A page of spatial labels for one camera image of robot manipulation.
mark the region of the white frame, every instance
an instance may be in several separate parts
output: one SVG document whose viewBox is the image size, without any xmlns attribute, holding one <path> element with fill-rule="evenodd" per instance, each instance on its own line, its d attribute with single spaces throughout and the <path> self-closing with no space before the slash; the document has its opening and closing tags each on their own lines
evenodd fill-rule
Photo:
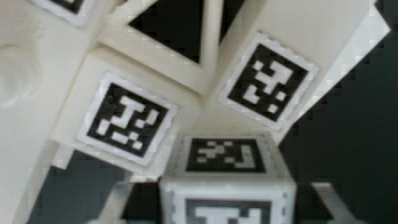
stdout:
<svg viewBox="0 0 398 224">
<path fill-rule="evenodd" d="M 124 2 L 108 17 L 100 41 L 197 93 L 206 94 L 217 69 L 224 0 L 204 1 L 199 63 L 128 26 L 156 1 Z"/>
<path fill-rule="evenodd" d="M 96 112 L 101 106 L 108 86 L 112 83 L 116 83 L 128 91 L 132 91 L 137 95 L 140 95 L 146 99 L 149 99 L 156 104 L 160 104 L 169 109 L 144 157 L 137 157 L 132 153 L 128 153 L 124 150 L 121 150 L 119 148 L 116 148 L 114 146 L 110 146 L 107 143 L 103 143 L 100 140 L 96 140 L 94 138 L 87 136 L 87 131 L 94 121 Z M 178 105 L 169 100 L 165 100 L 160 96 L 156 96 L 156 94 L 153 94 L 148 90 L 144 90 L 126 79 L 123 79 L 117 75 L 107 72 L 105 78 L 101 80 L 101 84 L 98 87 L 98 92 L 96 92 L 94 100 L 91 103 L 89 112 L 85 114 L 85 119 L 84 119 L 80 131 L 78 131 L 76 139 L 84 143 L 87 143 L 89 145 L 92 145 L 94 147 L 108 151 L 112 154 L 126 158 L 130 161 L 148 166 L 153 159 L 153 155 L 160 147 L 160 142 L 165 137 L 167 129 L 171 128 L 171 123 L 172 123 L 176 114 L 178 114 Z"/>
<path fill-rule="evenodd" d="M 245 108 L 231 99 L 228 99 L 228 94 L 233 90 L 233 86 L 236 84 L 240 74 L 247 65 L 247 62 L 251 60 L 252 53 L 256 51 L 258 45 L 263 45 L 270 50 L 291 61 L 295 64 L 309 71 L 307 77 L 302 81 L 302 84 L 297 89 L 297 93 L 291 97 L 291 100 L 288 102 L 283 114 L 279 116 L 279 120 L 272 121 L 267 117 L 263 117 L 249 108 Z M 300 102 L 300 97 L 309 89 L 309 84 L 315 79 L 316 73 L 318 73 L 318 67 L 316 65 L 293 53 L 293 51 L 284 48 L 275 40 L 270 39 L 268 35 L 263 33 L 258 33 L 251 44 L 247 46 L 245 52 L 242 54 L 242 60 L 235 66 L 229 79 L 226 82 L 226 86 L 222 88 L 220 96 L 219 96 L 219 102 L 229 106 L 249 118 L 252 118 L 267 127 L 270 127 L 275 131 L 281 130 L 286 121 L 291 118 L 293 110 L 297 108 L 297 104 Z"/>
<path fill-rule="evenodd" d="M 190 172 L 187 171 L 188 165 L 188 155 L 190 155 L 190 142 L 194 138 L 213 138 L 213 139 L 254 139 L 258 142 L 258 149 L 261 155 L 261 161 L 265 165 L 265 173 L 238 173 L 238 172 Z M 183 137 L 183 144 L 180 150 L 180 159 L 178 159 L 178 167 L 176 167 L 176 176 L 261 176 L 261 177 L 277 177 L 277 169 L 270 156 L 270 146 L 267 145 L 267 140 L 261 135 L 212 135 L 212 134 L 197 134 L 187 135 Z"/>
<path fill-rule="evenodd" d="M 76 27 L 84 27 L 96 0 L 85 0 L 78 14 L 71 13 L 50 0 L 30 0 Z"/>
<path fill-rule="evenodd" d="M 172 214 L 172 223 L 187 223 L 187 199 L 210 199 L 210 200 L 243 200 L 243 201 L 268 201 L 272 203 L 270 207 L 270 223 L 284 223 L 284 208 L 286 208 L 286 198 L 284 198 L 284 187 L 263 187 L 261 192 L 251 191 L 245 187 L 212 187 L 212 184 L 206 187 L 199 188 L 183 188 L 180 187 L 174 191 L 172 205 L 174 205 L 174 214 Z"/>
</svg>

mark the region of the white structure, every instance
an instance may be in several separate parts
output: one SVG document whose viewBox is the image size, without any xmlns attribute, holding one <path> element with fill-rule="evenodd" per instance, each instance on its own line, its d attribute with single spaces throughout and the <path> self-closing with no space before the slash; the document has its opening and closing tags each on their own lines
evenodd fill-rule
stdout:
<svg viewBox="0 0 398 224">
<path fill-rule="evenodd" d="M 185 134 L 160 181 L 164 223 L 291 223 L 295 182 L 263 133 Z"/>
<path fill-rule="evenodd" d="M 247 0 L 220 47 L 217 47 L 220 26 L 215 21 L 220 19 L 222 1 L 212 0 L 206 1 L 201 41 L 201 54 L 206 60 L 192 64 L 172 51 L 167 51 L 156 41 L 140 39 L 144 36 L 137 33 L 126 35 L 128 30 L 121 32 L 126 27 L 123 24 L 126 21 L 121 21 L 121 18 L 126 19 L 123 16 L 135 18 L 151 2 L 155 1 L 85 0 L 82 11 L 75 13 L 66 5 L 59 3 L 55 5 L 50 0 L 0 2 L 0 46 L 14 45 L 25 49 L 27 61 L 39 64 L 36 72 L 30 71 L 32 73 L 16 81 L 29 87 L 29 91 L 16 91 L 16 94 L 9 94 L 7 91 L 5 101 L 11 100 L 13 105 L 0 107 L 2 223 L 27 222 L 46 170 L 52 164 L 68 166 L 75 148 L 133 171 L 139 174 L 133 176 L 139 177 L 133 181 L 155 180 L 162 175 L 165 161 L 156 166 L 149 160 L 158 161 L 162 156 L 167 158 L 171 148 L 156 150 L 158 154 L 153 152 L 153 156 L 142 163 L 149 164 L 148 168 L 133 161 L 133 158 L 121 155 L 121 151 L 116 150 L 110 153 L 108 147 L 100 145 L 92 147 L 94 143 L 80 141 L 84 138 L 78 138 L 84 120 L 92 118 L 91 115 L 85 116 L 85 113 L 91 103 L 96 104 L 94 96 L 101 96 L 98 88 L 101 80 L 107 83 L 108 71 L 119 77 L 117 80 L 126 80 L 130 83 L 128 89 L 130 87 L 146 89 L 142 94 L 146 96 L 153 94 L 160 104 L 171 102 L 171 105 L 180 105 L 178 113 L 183 115 L 176 114 L 172 118 L 171 114 L 169 118 L 178 122 L 174 126 L 171 125 L 169 132 L 160 135 L 164 141 L 172 141 L 172 138 L 165 136 L 176 135 L 183 129 L 194 129 L 204 133 L 238 129 L 242 131 L 268 130 L 279 143 L 295 120 L 389 32 L 373 1 L 325 0 L 320 3 L 318 0 L 300 2 Z M 243 52 L 258 33 L 265 33 L 320 68 L 309 89 L 299 97 L 299 104 L 291 107 L 291 116 L 277 131 L 219 101 L 235 65 L 245 57 Z M 126 44 L 124 40 L 132 37 L 135 39 L 130 44 L 137 47 L 135 49 L 117 45 Z M 2 74 L 0 80 L 9 82 L 7 75 L 4 77 Z M 247 99 L 256 101 L 258 93 L 249 91 L 247 94 Z M 181 106 L 183 104 L 194 105 L 192 110 Z M 137 118 L 137 126 L 151 124 L 153 116 Z M 103 118 L 105 126 L 101 127 L 107 127 L 107 122 L 121 124 L 123 118 L 123 116 L 116 119 Z M 114 133 L 110 138 L 119 142 L 126 142 L 126 136 L 132 139 L 137 137 L 132 133 L 124 136 Z"/>
<path fill-rule="evenodd" d="M 355 219 L 331 183 L 313 183 L 313 188 L 334 218 L 329 224 L 366 224 Z"/>
</svg>

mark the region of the black pattern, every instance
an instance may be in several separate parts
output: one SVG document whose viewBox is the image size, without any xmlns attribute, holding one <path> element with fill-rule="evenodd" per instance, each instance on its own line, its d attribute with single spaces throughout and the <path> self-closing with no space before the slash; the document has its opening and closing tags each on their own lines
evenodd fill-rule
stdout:
<svg viewBox="0 0 398 224">
<path fill-rule="evenodd" d="M 133 101 L 137 101 L 144 105 L 144 111 L 135 111 L 130 117 L 128 126 L 126 128 L 117 127 L 114 124 L 110 124 L 105 135 L 98 134 L 98 128 L 101 121 L 110 121 L 112 117 L 121 117 L 126 106 L 121 104 L 123 97 L 128 97 Z M 149 116 L 149 112 L 156 110 L 158 111 L 158 118 L 156 122 L 144 125 L 144 128 L 139 128 L 135 126 L 137 120 L 146 120 Z M 133 153 L 139 157 L 144 157 L 148 152 L 148 147 L 151 145 L 151 141 L 158 132 L 158 128 L 164 122 L 164 118 L 167 115 L 169 109 L 160 106 L 151 100 L 148 100 L 140 95 L 137 95 L 133 92 L 130 92 L 121 86 L 116 84 L 110 84 L 110 88 L 107 91 L 107 95 L 103 98 L 100 110 L 94 117 L 94 122 L 91 124 L 89 133 L 87 135 L 103 143 L 107 143 L 116 148 L 123 149 L 130 153 Z M 130 135 L 132 131 L 139 134 L 139 142 L 142 142 L 142 148 L 137 150 L 132 147 L 132 144 L 135 141 L 130 139 L 126 144 L 119 143 L 112 139 L 112 134 L 117 132 L 123 135 Z"/>
<path fill-rule="evenodd" d="M 199 153 L 201 149 L 215 149 L 215 146 L 210 146 L 210 142 L 215 142 L 219 146 L 224 147 L 226 153 L 219 153 L 215 158 L 208 158 L 206 162 L 199 162 L 197 159 L 204 157 L 204 154 Z M 243 148 L 251 150 L 252 157 L 252 166 L 238 168 L 235 164 L 243 162 Z M 226 163 L 226 158 L 233 158 L 235 162 Z M 259 154 L 258 142 L 254 139 L 192 139 L 190 143 L 190 152 L 188 152 L 188 172 L 238 172 L 238 173 L 267 173 L 263 157 Z"/>
<path fill-rule="evenodd" d="M 85 0 L 73 0 L 71 2 L 66 0 L 50 0 L 50 1 L 57 5 L 60 5 L 71 13 L 78 14 Z"/>
<path fill-rule="evenodd" d="M 293 72 L 286 84 L 279 83 L 275 85 L 270 94 L 263 92 L 267 85 L 256 79 L 258 71 L 252 68 L 256 62 L 263 63 L 261 72 L 272 78 L 275 75 L 275 71 L 270 69 L 270 65 L 274 62 L 277 62 Z M 307 73 L 309 71 L 259 44 L 243 71 L 240 73 L 238 81 L 228 94 L 228 98 L 272 121 L 277 121 L 281 117 L 286 105 L 291 101 L 291 96 L 295 95 Z M 256 103 L 247 101 L 243 98 L 251 86 L 258 88 L 256 96 L 259 97 L 259 101 Z M 279 93 L 286 95 L 283 100 L 277 99 Z M 275 105 L 277 108 L 274 112 L 268 111 L 272 105 Z"/>
<path fill-rule="evenodd" d="M 158 0 L 128 25 L 194 62 L 201 58 L 204 0 Z"/>
<path fill-rule="evenodd" d="M 204 200 L 204 199 L 187 199 L 187 224 L 215 224 L 206 222 L 204 217 L 197 217 L 196 209 L 197 208 L 222 208 L 222 209 L 238 209 L 240 218 L 249 217 L 251 209 L 259 210 L 259 224 L 270 224 L 270 201 L 235 201 L 235 200 Z M 240 224 L 238 218 L 228 220 L 228 224 Z"/>
</svg>

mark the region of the dark background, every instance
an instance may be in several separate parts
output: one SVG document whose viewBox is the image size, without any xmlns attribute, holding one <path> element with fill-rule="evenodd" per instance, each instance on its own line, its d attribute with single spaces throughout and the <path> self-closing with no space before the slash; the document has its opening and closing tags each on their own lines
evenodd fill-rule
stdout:
<svg viewBox="0 0 398 224">
<path fill-rule="evenodd" d="M 380 0 L 377 7 L 393 31 L 299 120 L 281 150 L 297 182 L 331 181 L 357 218 L 373 224 L 393 224 L 398 223 L 398 2 Z M 80 224 L 96 218 L 121 179 L 123 170 L 75 154 L 68 170 L 50 170 L 29 223 Z"/>
</svg>

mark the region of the white surface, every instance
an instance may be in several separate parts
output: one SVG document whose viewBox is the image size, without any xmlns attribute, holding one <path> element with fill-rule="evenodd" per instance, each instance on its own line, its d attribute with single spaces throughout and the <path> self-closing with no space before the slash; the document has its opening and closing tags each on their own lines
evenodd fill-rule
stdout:
<svg viewBox="0 0 398 224">
<path fill-rule="evenodd" d="M 128 26 L 130 21 L 155 2 L 155 0 L 130 0 L 123 4 L 108 17 L 100 39 L 107 46 L 204 94 L 217 69 L 224 0 L 204 1 L 199 64 Z"/>
<path fill-rule="evenodd" d="M 171 127 L 164 130 L 165 137 L 158 139 L 156 152 L 148 163 L 137 163 L 135 158 L 130 158 L 130 154 L 126 155 L 121 151 L 116 151 L 112 147 L 105 150 L 103 147 L 98 147 L 98 143 L 85 144 L 76 138 L 82 125 L 89 124 L 87 114 L 96 113 L 96 111 L 91 111 L 92 99 L 98 91 L 100 93 L 107 91 L 101 88 L 107 73 L 117 74 L 117 83 L 132 88 L 135 92 L 139 86 L 140 95 L 148 95 L 149 99 L 165 104 L 169 109 L 174 107 L 172 104 L 178 105 L 178 114 L 172 118 Z M 84 61 L 52 138 L 59 143 L 133 172 L 133 181 L 156 181 L 164 174 L 176 135 L 180 131 L 187 131 L 194 126 L 201 113 L 199 106 L 199 98 L 194 92 L 174 82 L 169 82 L 162 74 L 116 54 L 108 48 L 100 48 L 87 55 Z"/>
<path fill-rule="evenodd" d="M 34 93 L 41 70 L 29 51 L 18 46 L 0 48 L 0 107 L 9 107 Z"/>
<path fill-rule="evenodd" d="M 100 2 L 82 31 L 27 0 L 0 0 L 0 46 L 27 49 L 43 71 L 34 94 L 0 109 L 0 217 L 5 224 L 27 223 L 57 149 L 50 132 L 112 4 L 114 1 Z"/>
<path fill-rule="evenodd" d="M 50 141 L 52 129 L 85 52 L 94 45 L 114 3 L 116 1 L 98 1 L 85 27 L 76 29 L 27 0 L 0 0 L 0 46 L 21 46 L 43 70 L 36 93 L 13 107 L 0 108 L 0 217 L 5 224 L 27 222 L 59 146 Z M 231 72 L 229 64 L 240 55 L 236 46 L 247 43 L 243 34 L 258 32 L 254 27 L 263 27 L 283 44 L 315 60 L 322 72 L 327 72 L 306 107 L 299 109 L 304 113 L 347 74 L 341 65 L 347 64 L 347 68 L 355 65 L 379 43 L 389 31 L 386 22 L 363 0 L 249 0 L 242 9 L 220 46 L 217 80 Z M 192 80 L 187 76 L 181 82 L 190 86 L 197 85 L 201 91 L 219 83 L 204 84 Z M 274 133 L 277 142 L 288 128 L 286 126 Z M 263 130 L 263 127 L 210 103 L 197 129 L 204 132 L 231 129 L 251 131 Z"/>
<path fill-rule="evenodd" d="M 64 7 L 48 0 L 30 0 L 75 26 L 85 25 L 91 8 L 98 0 L 84 0 L 78 13 L 69 12 Z"/>
</svg>

